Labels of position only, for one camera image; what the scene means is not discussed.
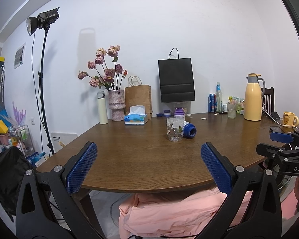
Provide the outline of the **black smartphone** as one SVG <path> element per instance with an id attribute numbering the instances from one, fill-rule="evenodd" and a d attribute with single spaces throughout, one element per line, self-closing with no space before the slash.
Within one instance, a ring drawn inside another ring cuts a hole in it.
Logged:
<path id="1" fill-rule="evenodd" d="M 269 127 L 269 130 L 270 130 L 271 132 L 284 133 L 284 131 L 282 130 L 282 128 L 279 127 L 279 126 L 270 126 L 270 127 Z"/>

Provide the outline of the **pink ceramic vase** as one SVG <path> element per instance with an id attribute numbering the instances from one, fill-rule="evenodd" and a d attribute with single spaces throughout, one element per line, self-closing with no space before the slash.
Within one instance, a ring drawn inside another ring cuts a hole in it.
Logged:
<path id="1" fill-rule="evenodd" d="M 108 104 L 112 111 L 113 121 L 122 121 L 125 117 L 125 96 L 124 90 L 113 90 L 108 92 Z"/>

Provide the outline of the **purple supplement bottle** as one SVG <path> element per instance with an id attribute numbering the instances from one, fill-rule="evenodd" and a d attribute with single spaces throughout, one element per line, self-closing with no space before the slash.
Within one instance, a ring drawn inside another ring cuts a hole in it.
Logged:
<path id="1" fill-rule="evenodd" d="M 185 112 L 184 112 L 184 109 L 182 107 L 177 107 L 175 108 L 174 110 L 174 116 L 176 118 L 179 118 L 179 119 L 185 119 Z"/>

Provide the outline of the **clear plastic cup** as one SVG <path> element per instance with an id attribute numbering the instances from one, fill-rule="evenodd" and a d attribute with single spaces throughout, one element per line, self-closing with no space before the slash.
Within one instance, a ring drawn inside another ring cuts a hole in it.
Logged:
<path id="1" fill-rule="evenodd" d="M 166 120 L 167 137 L 171 142 L 182 140 L 182 131 L 184 127 L 184 119 L 180 117 L 170 117 Z"/>

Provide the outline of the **yellow mug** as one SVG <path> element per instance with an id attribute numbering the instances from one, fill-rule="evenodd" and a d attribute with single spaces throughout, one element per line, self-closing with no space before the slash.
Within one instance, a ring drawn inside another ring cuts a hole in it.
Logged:
<path id="1" fill-rule="evenodd" d="M 293 112 L 284 112 L 282 120 L 285 126 L 297 127 L 299 125 L 299 118 Z"/>

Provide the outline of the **blue tissue box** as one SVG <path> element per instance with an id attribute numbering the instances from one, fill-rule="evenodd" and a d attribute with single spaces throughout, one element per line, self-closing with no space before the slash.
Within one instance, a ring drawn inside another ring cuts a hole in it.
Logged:
<path id="1" fill-rule="evenodd" d="M 143 105 L 131 106 L 128 115 L 124 117 L 125 125 L 145 125 L 147 121 L 147 113 Z"/>

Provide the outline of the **black paper bag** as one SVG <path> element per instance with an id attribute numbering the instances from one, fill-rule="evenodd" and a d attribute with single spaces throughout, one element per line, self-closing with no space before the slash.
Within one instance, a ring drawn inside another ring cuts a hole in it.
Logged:
<path id="1" fill-rule="evenodd" d="M 158 60 L 162 103 L 195 101 L 192 62 L 180 58 L 177 48 L 171 49 L 168 59 Z"/>

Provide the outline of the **pink jacket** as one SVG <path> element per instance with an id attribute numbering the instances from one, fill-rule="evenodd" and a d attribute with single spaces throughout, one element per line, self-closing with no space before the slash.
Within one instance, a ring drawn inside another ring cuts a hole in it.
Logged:
<path id="1" fill-rule="evenodd" d="M 132 194 L 119 206 L 120 238 L 197 235 L 225 198 L 218 187 L 195 192 Z"/>

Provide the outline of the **yellow thermos jug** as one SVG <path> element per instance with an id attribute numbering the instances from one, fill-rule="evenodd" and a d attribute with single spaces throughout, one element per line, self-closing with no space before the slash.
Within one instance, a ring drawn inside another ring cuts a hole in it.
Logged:
<path id="1" fill-rule="evenodd" d="M 244 118 L 249 121 L 260 121 L 262 116 L 262 99 L 265 93 L 265 81 L 261 74 L 249 73 L 245 91 Z"/>

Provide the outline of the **white thermos bottle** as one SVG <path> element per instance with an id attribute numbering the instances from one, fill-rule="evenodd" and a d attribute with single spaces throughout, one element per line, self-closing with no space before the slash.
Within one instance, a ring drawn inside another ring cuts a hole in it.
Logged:
<path id="1" fill-rule="evenodd" d="M 106 100 L 105 100 L 105 92 L 100 91 L 97 93 L 97 104 L 98 104 L 98 115 L 99 122 L 101 125 L 108 123 L 107 117 L 107 108 L 106 108 Z"/>

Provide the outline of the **black power adapter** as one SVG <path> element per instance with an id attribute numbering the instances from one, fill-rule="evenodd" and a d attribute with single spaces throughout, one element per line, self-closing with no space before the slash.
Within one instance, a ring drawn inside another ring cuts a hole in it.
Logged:
<path id="1" fill-rule="evenodd" d="M 280 116 L 278 115 L 278 113 L 276 111 L 271 112 L 270 115 L 274 120 L 276 120 L 276 121 L 280 120 Z"/>

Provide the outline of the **clear jar with oats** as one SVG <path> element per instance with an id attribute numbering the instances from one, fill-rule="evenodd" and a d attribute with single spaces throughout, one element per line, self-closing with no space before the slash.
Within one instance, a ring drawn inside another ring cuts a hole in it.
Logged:
<path id="1" fill-rule="evenodd" d="M 182 101 L 174 103 L 174 109 L 182 109 L 186 116 L 191 116 L 191 102 L 190 101 Z"/>

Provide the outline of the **brown paper bag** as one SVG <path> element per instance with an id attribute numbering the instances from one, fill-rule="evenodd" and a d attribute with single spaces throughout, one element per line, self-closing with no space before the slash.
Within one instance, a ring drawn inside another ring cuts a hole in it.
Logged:
<path id="1" fill-rule="evenodd" d="M 152 118 L 152 89 L 151 86 L 142 83 L 138 76 L 128 77 L 128 86 L 125 87 L 126 114 L 130 113 L 132 106 L 143 106 L 148 120 Z"/>

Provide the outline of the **drinking glass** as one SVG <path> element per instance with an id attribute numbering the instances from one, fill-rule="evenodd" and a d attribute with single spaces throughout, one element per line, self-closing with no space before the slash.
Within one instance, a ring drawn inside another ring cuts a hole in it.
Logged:
<path id="1" fill-rule="evenodd" d="M 236 101 L 227 103 L 227 117 L 229 119 L 235 119 L 237 114 L 237 108 L 238 108 L 238 103 Z"/>

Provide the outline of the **blue drink can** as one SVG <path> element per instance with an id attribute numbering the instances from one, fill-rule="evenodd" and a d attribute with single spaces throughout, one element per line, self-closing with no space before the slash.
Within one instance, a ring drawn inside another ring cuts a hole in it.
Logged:
<path id="1" fill-rule="evenodd" d="M 209 94 L 208 110 L 209 113 L 216 113 L 216 96 L 214 93 Z"/>

